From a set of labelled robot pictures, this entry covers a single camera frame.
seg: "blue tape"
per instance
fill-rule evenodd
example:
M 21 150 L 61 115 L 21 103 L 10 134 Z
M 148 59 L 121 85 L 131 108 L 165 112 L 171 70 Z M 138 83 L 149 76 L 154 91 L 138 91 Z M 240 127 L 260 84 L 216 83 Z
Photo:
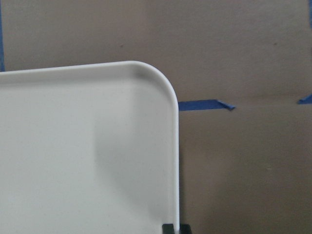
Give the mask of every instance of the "blue tape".
M 309 10 L 310 10 L 310 27 L 312 28 L 312 0 L 309 0 Z
M 300 99 L 297 103 L 298 104 L 312 104 L 312 94 Z
M 3 51 L 3 39 L 2 39 L 2 15 L 1 15 L 1 1 L 0 1 L 0 72 L 5 71 L 4 67 L 4 51 Z
M 233 110 L 235 106 L 229 105 L 217 99 L 199 100 L 199 101 L 180 101 L 179 111 L 198 111 L 212 109 L 228 109 Z

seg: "white tray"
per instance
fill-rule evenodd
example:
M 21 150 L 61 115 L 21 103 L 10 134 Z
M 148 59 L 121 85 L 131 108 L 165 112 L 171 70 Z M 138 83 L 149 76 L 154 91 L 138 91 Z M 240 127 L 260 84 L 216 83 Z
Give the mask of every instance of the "white tray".
M 0 74 L 0 234 L 179 229 L 178 107 L 127 61 Z

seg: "blue painter's tape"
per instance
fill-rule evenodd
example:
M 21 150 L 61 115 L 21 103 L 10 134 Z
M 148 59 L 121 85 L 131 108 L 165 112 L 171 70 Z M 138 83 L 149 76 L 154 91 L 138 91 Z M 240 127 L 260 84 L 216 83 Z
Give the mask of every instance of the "blue painter's tape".
M 298 104 L 312 104 L 312 94 L 300 99 L 297 103 Z
M 2 15 L 1 15 L 1 2 L 0 2 L 0 72 L 5 71 L 4 67 L 4 51 L 3 51 L 3 39 L 2 39 Z
M 309 10 L 310 10 L 310 27 L 312 28 L 312 0 L 309 0 Z
M 228 109 L 231 111 L 234 108 L 235 106 L 216 99 L 179 102 L 179 111 L 198 111 L 212 109 Z

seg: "tray surface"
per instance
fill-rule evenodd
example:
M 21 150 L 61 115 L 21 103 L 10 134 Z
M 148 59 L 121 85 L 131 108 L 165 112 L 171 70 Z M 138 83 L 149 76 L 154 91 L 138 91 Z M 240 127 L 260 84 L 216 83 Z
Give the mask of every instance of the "tray surface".
M 179 224 L 178 109 L 136 61 L 0 74 L 1 234 Z

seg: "gray wall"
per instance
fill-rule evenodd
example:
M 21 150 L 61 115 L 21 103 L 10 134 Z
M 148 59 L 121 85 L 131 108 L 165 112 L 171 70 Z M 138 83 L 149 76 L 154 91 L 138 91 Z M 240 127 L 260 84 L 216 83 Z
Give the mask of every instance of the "gray wall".
M 2 0 L 6 70 L 140 60 L 179 101 L 181 219 L 194 234 L 312 233 L 307 0 Z

